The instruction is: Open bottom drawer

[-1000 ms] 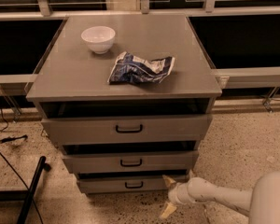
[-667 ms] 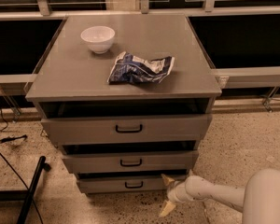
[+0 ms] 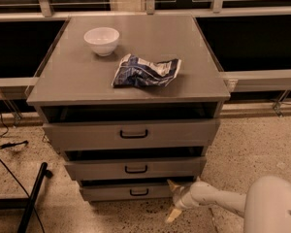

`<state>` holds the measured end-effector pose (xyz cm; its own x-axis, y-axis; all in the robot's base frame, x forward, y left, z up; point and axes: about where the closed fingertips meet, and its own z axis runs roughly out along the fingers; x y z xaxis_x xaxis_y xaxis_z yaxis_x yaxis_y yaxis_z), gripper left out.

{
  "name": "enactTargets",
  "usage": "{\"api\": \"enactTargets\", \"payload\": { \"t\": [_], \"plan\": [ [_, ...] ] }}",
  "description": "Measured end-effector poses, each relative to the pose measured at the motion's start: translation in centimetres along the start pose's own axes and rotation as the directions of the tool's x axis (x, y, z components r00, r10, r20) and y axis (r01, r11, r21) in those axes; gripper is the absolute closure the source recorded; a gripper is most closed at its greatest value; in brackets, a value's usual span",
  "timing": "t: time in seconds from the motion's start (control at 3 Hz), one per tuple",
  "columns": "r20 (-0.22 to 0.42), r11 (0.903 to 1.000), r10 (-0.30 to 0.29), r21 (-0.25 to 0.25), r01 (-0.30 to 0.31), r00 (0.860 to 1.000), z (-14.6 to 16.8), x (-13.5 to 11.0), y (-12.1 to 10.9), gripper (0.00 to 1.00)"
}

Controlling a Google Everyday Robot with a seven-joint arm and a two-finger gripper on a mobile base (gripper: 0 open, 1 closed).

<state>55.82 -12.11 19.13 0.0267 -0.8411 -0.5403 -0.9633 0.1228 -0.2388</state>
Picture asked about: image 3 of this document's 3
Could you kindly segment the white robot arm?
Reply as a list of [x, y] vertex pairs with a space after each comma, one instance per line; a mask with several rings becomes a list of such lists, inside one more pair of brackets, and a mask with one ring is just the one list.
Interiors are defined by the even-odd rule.
[[217, 205], [243, 218], [243, 233], [291, 233], [291, 183], [278, 177], [256, 180], [246, 194], [218, 189], [196, 181], [187, 186], [168, 180], [173, 205], [166, 222], [184, 210]]

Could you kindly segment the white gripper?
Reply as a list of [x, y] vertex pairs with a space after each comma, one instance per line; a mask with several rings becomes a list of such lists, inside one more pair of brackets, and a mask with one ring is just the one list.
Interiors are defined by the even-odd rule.
[[180, 216], [182, 210], [193, 208], [193, 199], [189, 186], [181, 186], [170, 179], [167, 179], [167, 183], [170, 190], [173, 192], [174, 206], [169, 209], [165, 222], [172, 223], [178, 216]]

